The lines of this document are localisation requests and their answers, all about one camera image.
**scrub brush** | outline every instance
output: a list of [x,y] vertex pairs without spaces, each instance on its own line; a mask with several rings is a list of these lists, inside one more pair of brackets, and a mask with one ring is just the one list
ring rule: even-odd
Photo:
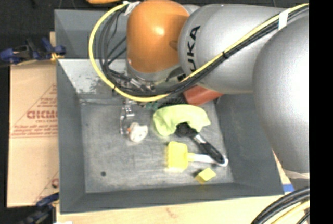
[[184,143],[170,142],[166,149],[168,170],[172,172],[183,172],[187,168],[188,162],[216,164],[209,155],[189,153],[187,145]]

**yellow cable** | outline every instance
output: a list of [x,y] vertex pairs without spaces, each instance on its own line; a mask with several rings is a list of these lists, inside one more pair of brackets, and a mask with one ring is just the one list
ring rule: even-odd
[[[112,13],[116,12],[117,10],[123,8],[124,6],[126,6],[127,4],[122,4],[122,5],[118,5],[116,7],[114,7],[113,9],[109,10],[108,12],[106,12],[95,24],[90,38],[89,38],[89,45],[88,45],[88,52],[89,52],[89,58],[90,61],[92,63],[92,66],[94,68],[94,70],[97,72],[97,74],[99,75],[99,77],[107,84],[109,85],[111,88],[113,88],[117,93],[119,93],[120,95],[134,100],[134,101],[138,101],[138,102],[153,102],[153,101],[157,101],[160,100],[162,98],[167,97],[168,95],[170,95],[169,93],[167,94],[162,94],[162,95],[156,95],[156,96],[152,96],[152,97],[140,97],[140,96],[133,96],[130,94],[127,94],[123,91],[121,91],[119,88],[117,88],[111,81],[108,80],[108,78],[104,75],[104,73],[98,68],[96,61],[95,61],[95,57],[94,57],[94,53],[93,53],[93,45],[94,45],[94,39],[95,39],[95,35],[96,32],[98,30],[98,28],[100,27],[100,25],[103,23],[104,20],[106,20],[108,18],[108,16],[110,16]],[[302,5],[298,5],[295,6],[293,8],[290,9],[290,13],[298,10],[299,8],[302,8],[304,6],[307,6],[308,4],[302,4]],[[254,28],[253,30],[251,30],[249,33],[247,33],[246,35],[244,35],[242,38],[240,38],[238,41],[236,41],[235,43],[233,43],[231,46],[229,46],[226,50],[224,50],[222,53],[218,54],[217,56],[215,56],[212,60],[210,60],[209,62],[207,62],[206,64],[204,64],[203,66],[201,66],[200,68],[198,68],[196,71],[192,72],[190,75],[188,75],[186,78],[184,78],[181,82],[192,78],[193,76],[195,76],[196,74],[198,74],[199,72],[203,71],[204,69],[206,69],[208,66],[210,66],[213,62],[215,62],[217,59],[219,59],[224,53],[232,50],[233,48],[235,48],[238,44],[242,43],[243,41],[245,41],[246,39],[248,39],[249,37],[253,36],[254,34],[258,33],[260,30],[264,29],[265,27],[267,27],[268,25],[270,25],[272,22],[276,21],[279,19],[279,15],[276,15],[275,17],[272,17],[271,19],[265,21],[264,23],[262,23],[261,25],[257,26],[256,28]]]
[[286,223],[287,219],[291,218],[292,216],[295,216],[299,212],[302,212],[309,207],[310,207],[310,200],[307,200],[307,201],[299,204],[298,206],[295,206],[293,209],[287,211],[286,213],[284,213],[282,216],[280,216],[278,219],[276,219],[272,224]]

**yellow block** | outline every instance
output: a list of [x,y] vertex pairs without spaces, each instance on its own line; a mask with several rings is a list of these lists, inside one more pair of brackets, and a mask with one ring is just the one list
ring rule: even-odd
[[214,178],[216,173],[211,168],[206,168],[202,172],[196,175],[195,179],[199,181],[201,184],[204,184],[206,181]]

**black handle brush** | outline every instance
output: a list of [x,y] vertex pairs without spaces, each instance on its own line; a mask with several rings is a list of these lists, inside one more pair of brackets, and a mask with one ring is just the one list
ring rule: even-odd
[[178,137],[189,137],[195,141],[203,153],[208,154],[220,166],[226,166],[227,162],[223,155],[213,145],[207,142],[196,129],[191,128],[186,122],[177,125],[175,134]]

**green cloth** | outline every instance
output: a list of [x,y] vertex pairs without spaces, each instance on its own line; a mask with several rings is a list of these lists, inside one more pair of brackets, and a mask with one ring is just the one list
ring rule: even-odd
[[162,107],[155,111],[153,120],[158,133],[168,136],[174,133],[179,123],[187,124],[200,132],[203,126],[210,125],[205,110],[194,105],[173,105]]

